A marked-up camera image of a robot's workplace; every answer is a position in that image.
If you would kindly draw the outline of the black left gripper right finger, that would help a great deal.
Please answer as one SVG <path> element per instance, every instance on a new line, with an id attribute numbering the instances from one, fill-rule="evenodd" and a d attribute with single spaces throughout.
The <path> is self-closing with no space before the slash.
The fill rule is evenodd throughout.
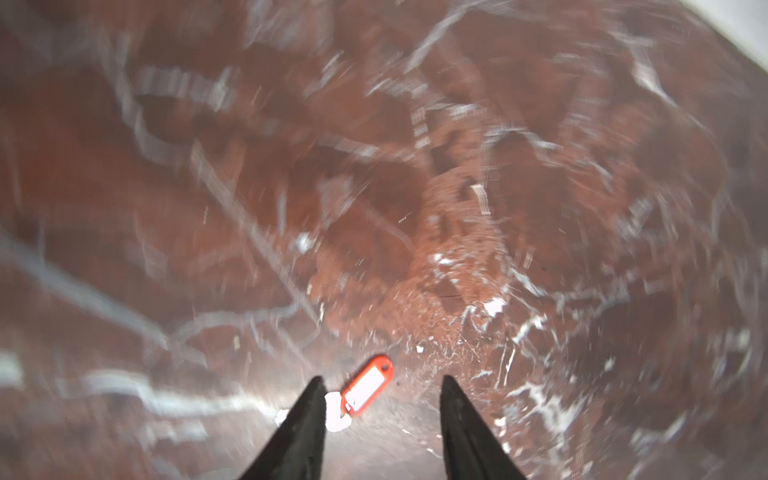
<path id="1" fill-rule="evenodd" d="M 440 423 L 448 479 L 527 479 L 450 375 L 442 381 Z"/>

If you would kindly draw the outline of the key with red tag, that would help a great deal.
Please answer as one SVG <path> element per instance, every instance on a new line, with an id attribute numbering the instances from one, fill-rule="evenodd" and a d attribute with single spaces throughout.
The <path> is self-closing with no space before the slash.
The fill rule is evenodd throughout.
<path id="1" fill-rule="evenodd" d="M 297 432 L 337 433 L 349 428 L 387 388 L 394 377 L 394 365 L 386 355 L 370 358 L 340 391 L 328 391 L 321 376 L 312 378 L 290 409 L 280 410 L 276 425 Z"/>

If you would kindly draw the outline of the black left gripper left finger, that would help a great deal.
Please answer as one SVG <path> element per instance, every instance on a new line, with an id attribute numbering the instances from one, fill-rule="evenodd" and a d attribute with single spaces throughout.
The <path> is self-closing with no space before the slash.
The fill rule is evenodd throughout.
<path id="1" fill-rule="evenodd" d="M 327 393 L 315 376 L 240 480 L 321 478 Z"/>

